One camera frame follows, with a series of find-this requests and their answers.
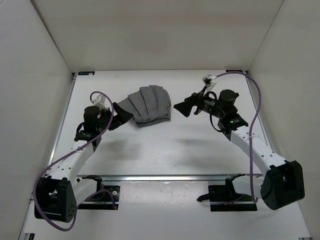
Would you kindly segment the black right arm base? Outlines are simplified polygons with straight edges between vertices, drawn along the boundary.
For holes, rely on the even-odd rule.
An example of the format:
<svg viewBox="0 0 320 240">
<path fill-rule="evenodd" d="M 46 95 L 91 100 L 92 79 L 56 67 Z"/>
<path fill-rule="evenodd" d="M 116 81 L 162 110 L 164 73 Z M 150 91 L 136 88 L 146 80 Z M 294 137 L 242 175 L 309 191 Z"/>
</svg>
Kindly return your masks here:
<svg viewBox="0 0 320 240">
<path fill-rule="evenodd" d="M 250 177 L 245 174 L 229 176 L 223 185 L 209 185 L 208 193 L 199 196 L 198 202 L 209 201 L 211 212 L 255 212 L 250 190 Z"/>
</svg>

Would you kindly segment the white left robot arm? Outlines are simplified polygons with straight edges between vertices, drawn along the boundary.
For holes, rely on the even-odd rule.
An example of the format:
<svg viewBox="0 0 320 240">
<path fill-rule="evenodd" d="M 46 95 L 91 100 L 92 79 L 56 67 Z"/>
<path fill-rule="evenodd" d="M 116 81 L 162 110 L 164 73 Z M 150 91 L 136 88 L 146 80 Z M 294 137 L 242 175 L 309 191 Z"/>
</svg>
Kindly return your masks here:
<svg viewBox="0 0 320 240">
<path fill-rule="evenodd" d="M 133 118 L 133 114 L 115 102 L 107 108 L 105 99 L 100 94 L 84 109 L 83 121 L 76 129 L 72 149 L 43 170 L 33 186 L 34 216 L 63 232 L 67 228 L 58 226 L 56 222 L 75 223 L 81 203 L 99 199 L 104 194 L 112 195 L 105 189 L 100 176 L 79 176 L 86 161 L 97 150 L 103 134 Z"/>
</svg>

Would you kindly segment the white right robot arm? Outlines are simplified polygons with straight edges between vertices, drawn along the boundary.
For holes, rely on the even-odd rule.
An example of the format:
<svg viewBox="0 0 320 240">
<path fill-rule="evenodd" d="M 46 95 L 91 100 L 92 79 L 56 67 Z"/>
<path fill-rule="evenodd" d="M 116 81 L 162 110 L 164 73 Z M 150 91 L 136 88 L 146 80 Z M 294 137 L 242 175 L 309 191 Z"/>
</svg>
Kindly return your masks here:
<svg viewBox="0 0 320 240">
<path fill-rule="evenodd" d="M 263 200 L 271 210 L 277 210 L 302 200 L 305 197 L 302 166 L 296 160 L 289 161 L 274 152 L 253 133 L 252 125 L 238 114 L 235 107 L 238 96 L 238 93 L 226 89 L 220 95 L 210 97 L 209 92 L 201 91 L 187 99 L 187 115 L 196 107 L 196 115 L 205 112 L 211 118 L 218 118 L 216 131 L 249 157 L 248 175 L 239 173 L 226 178 L 219 191 L 203 194 L 197 201 L 219 201 L 226 197 L 226 203 L 231 204 L 248 195 L 254 203 Z"/>
</svg>

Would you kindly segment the grey pleated skirt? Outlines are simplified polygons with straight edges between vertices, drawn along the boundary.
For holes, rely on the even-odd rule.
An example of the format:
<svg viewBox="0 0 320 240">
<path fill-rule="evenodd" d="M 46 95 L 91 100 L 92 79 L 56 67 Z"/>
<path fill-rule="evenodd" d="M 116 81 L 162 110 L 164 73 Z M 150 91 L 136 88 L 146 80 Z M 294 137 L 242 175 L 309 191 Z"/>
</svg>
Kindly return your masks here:
<svg viewBox="0 0 320 240">
<path fill-rule="evenodd" d="M 120 108 L 133 114 L 139 128 L 149 127 L 171 120 L 171 99 L 169 93 L 158 85 L 139 88 L 117 103 Z"/>
</svg>

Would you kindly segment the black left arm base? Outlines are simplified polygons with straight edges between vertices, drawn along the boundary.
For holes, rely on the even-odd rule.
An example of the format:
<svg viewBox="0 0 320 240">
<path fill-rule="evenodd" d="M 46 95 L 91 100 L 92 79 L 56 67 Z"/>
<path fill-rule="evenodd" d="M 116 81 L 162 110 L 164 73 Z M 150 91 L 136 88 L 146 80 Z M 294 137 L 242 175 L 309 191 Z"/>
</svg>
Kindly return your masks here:
<svg viewBox="0 0 320 240">
<path fill-rule="evenodd" d="M 101 176 L 78 177 L 74 195 L 79 210 L 118 210 L 121 184 Z"/>
</svg>

